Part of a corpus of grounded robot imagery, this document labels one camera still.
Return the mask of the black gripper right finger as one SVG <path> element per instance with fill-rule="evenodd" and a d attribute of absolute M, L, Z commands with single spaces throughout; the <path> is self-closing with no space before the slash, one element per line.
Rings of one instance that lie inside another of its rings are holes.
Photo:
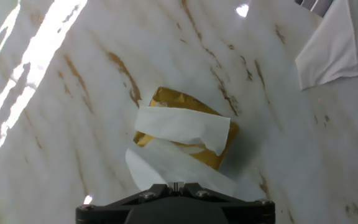
<path fill-rule="evenodd" d="M 274 224 L 275 203 L 268 199 L 246 202 L 211 189 L 198 183 L 175 183 L 175 194 L 217 205 L 228 223 Z"/>

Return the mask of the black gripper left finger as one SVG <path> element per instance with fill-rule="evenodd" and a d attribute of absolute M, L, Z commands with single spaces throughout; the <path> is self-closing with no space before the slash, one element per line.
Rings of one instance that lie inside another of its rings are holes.
<path fill-rule="evenodd" d="M 177 184 L 153 184 L 151 188 L 104 206 L 76 208 L 77 223 L 176 223 Z"/>

